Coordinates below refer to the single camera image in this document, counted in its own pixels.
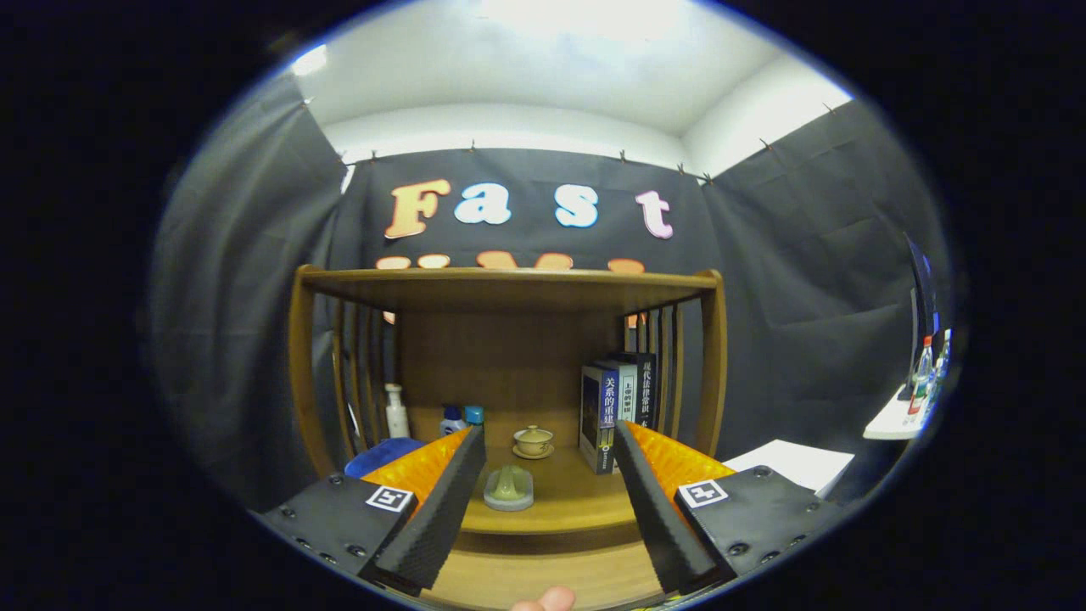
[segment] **white letter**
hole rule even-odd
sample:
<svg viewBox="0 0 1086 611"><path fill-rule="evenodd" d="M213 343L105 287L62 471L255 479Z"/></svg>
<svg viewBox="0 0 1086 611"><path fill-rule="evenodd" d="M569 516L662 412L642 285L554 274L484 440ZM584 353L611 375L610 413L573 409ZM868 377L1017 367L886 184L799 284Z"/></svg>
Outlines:
<svg viewBox="0 0 1086 611"><path fill-rule="evenodd" d="M501 225L513 216L509 212L509 190L497 182L471 184L460 193L464 201L456 204L453 215L460 222Z"/></svg>
<svg viewBox="0 0 1086 611"><path fill-rule="evenodd" d="M648 232L662 239L671 237L671 225L664 221L664 212L671 209L671 207L668 202L660 199L660 193L647 191L633 198L633 201L640 203L644 208L645 227L648 228Z"/></svg>
<svg viewBox="0 0 1086 611"><path fill-rule="evenodd" d="M554 201L561 206L554 211L554 216L564 227L590 227L599 216L596 211L599 195L592 187L563 184L554 190Z"/></svg>

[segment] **book spine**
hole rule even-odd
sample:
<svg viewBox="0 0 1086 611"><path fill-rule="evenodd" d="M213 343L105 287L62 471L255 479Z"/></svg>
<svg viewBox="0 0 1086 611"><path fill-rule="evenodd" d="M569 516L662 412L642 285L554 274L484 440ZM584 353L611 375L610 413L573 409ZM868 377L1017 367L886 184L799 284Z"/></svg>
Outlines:
<svg viewBox="0 0 1086 611"><path fill-rule="evenodd" d="M614 429L618 416L618 372L606 370L599 380L599 429Z"/></svg>
<svg viewBox="0 0 1086 611"><path fill-rule="evenodd" d="M611 473L615 469L615 428L601 429L596 448L596 475Z"/></svg>
<svg viewBox="0 0 1086 611"><path fill-rule="evenodd" d="M622 409L619 412L618 420L624 420L627 422L637 422L637 398L634 396L634 394L637 391L636 364L622 367L621 384L622 384L622 396L621 396Z"/></svg>
<svg viewBox="0 0 1086 611"><path fill-rule="evenodd" d="M641 380L639 381L641 397L641 418L639 424L656 430L656 417L659 413L657 395L659 381L656 380L656 355L645 355L641 361Z"/></svg>

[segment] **book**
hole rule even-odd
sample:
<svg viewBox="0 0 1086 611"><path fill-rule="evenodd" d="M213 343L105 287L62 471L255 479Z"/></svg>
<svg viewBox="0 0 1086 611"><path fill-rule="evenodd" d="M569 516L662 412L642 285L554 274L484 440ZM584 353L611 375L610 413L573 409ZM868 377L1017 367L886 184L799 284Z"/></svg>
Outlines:
<svg viewBox="0 0 1086 611"><path fill-rule="evenodd" d="M596 475L614 473L615 422L618 416L618 370L581 368L581 431L578 448Z"/></svg>
<svg viewBox="0 0 1086 611"><path fill-rule="evenodd" d="M637 384L634 398L637 404L637 424L656 430L659 418L660 384L657 380L656 355L652 353L615 353L611 359L637 367Z"/></svg>
<svg viewBox="0 0 1086 611"><path fill-rule="evenodd" d="M637 366L616 360L596 361L594 365L618 371L617 421L637 422ZM618 460L611 459L611 471L619 472Z"/></svg>

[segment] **teacup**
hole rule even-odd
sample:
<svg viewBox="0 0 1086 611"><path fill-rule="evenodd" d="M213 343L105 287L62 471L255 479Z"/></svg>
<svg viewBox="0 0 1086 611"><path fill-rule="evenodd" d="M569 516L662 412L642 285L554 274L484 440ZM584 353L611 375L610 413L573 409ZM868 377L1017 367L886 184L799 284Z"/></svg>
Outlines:
<svg viewBox="0 0 1086 611"><path fill-rule="evenodd" d="M513 440L517 443L517 450L528 457L538 457L546 454L551 449L552 438L554 438L554 433L544 431L534 424L530 424L528 429L518 431L513 435Z"/></svg>

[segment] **tea saucer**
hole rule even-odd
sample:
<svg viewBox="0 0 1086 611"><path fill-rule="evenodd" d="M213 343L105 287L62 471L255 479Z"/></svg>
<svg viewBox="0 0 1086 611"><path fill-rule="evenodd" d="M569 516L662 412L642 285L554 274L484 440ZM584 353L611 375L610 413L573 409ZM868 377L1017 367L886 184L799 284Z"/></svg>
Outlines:
<svg viewBox="0 0 1086 611"><path fill-rule="evenodd" d="M516 446L513 446L513 454L517 455L518 457L520 457L522 459L539 460L541 458L546 458L546 457L553 455L554 454L554 446L548 447L545 453L543 453L542 455L540 455L538 457L530 457L530 456L528 456L526 454L522 454L520 451L520 449L517 448Z"/></svg>

